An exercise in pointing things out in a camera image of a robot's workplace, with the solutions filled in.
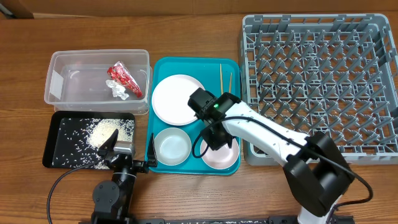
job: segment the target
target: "crumpled foil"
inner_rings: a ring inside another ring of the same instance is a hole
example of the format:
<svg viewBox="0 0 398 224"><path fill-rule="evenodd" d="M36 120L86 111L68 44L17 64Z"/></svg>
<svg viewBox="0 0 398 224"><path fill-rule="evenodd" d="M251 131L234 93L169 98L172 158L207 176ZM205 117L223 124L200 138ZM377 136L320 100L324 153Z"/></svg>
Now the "crumpled foil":
<svg viewBox="0 0 398 224"><path fill-rule="evenodd" d="M112 89L113 97L120 97L122 100L126 100L129 95L125 93L126 88L120 85L118 82L114 80L106 80L106 85Z"/></svg>
<svg viewBox="0 0 398 224"><path fill-rule="evenodd" d="M142 97L141 89L123 62L116 62L108 69L107 73L113 80L130 89L138 98Z"/></svg>

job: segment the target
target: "plastic dish rack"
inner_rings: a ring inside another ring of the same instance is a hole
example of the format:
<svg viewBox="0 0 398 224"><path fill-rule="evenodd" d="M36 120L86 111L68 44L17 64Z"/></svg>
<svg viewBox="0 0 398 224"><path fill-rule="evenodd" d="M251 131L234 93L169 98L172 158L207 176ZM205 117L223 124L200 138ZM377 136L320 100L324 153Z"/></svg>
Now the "plastic dish rack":
<svg viewBox="0 0 398 224"><path fill-rule="evenodd" d="M252 109L286 128L328 134L348 162L398 163L398 57L385 16L250 15L240 44ZM244 144L249 164L277 164Z"/></svg>

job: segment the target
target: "clear plastic container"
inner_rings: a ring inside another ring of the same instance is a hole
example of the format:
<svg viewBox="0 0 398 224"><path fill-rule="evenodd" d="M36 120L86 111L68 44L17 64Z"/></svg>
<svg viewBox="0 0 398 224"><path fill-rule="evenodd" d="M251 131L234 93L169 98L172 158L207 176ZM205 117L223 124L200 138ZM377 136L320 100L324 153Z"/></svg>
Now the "clear plastic container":
<svg viewBox="0 0 398 224"><path fill-rule="evenodd" d="M129 98L113 97L105 81L108 68L122 61L139 85L143 96L129 90ZM147 114L152 87L152 69L146 50L71 50L52 55L45 82L44 101L55 110L115 111Z"/></svg>

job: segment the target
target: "plastic container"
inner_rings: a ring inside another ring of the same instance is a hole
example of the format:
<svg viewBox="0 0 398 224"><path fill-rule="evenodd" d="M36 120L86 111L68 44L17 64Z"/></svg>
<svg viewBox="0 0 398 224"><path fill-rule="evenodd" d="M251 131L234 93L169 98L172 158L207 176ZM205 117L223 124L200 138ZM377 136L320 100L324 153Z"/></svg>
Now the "plastic container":
<svg viewBox="0 0 398 224"><path fill-rule="evenodd" d="M243 100L286 128L322 131L354 164L398 164L397 50L382 14L249 15ZM277 165L244 142L250 165Z"/></svg>
<svg viewBox="0 0 398 224"><path fill-rule="evenodd" d="M143 96L126 90L129 98L113 97L105 81L110 66L122 61L139 85ZM52 55L45 82L44 101L55 110L111 111L147 114L152 69L146 50L72 50Z"/></svg>

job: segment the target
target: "blue tray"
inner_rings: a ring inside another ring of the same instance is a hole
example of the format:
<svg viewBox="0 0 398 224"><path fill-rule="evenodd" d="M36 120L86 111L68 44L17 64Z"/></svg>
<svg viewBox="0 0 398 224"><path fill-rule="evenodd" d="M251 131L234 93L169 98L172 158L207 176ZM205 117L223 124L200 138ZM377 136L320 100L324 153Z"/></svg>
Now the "blue tray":
<svg viewBox="0 0 398 224"><path fill-rule="evenodd" d="M229 75L232 72L231 93L241 96L241 79L239 73L239 66L236 62L224 58L188 58L188 57L165 57L160 59L155 65L155 72L153 77L152 90L155 90L157 84L163 79L178 74L190 75L196 78L205 87L205 90L212 92L217 97L221 96L220 89L220 64L222 64L223 71L223 89L229 90ZM156 137L161 131L166 128L180 128L184 130L190 137L191 142L199 135L199 132L205 127L202 121L194 121L184 126L172 126L161 121L155 114L152 104L149 109L148 131L146 150L148 149L150 135L154 133ZM195 146L195 152L199 154L200 144L202 138ZM157 167L151 167L153 172L172 173L172 174L206 174L206 175L231 175L237 171L241 164L241 156L228 169L218 170L213 169L205 164L202 159L196 159L189 155L189 157L181 164L176 166L167 166L158 162Z"/></svg>

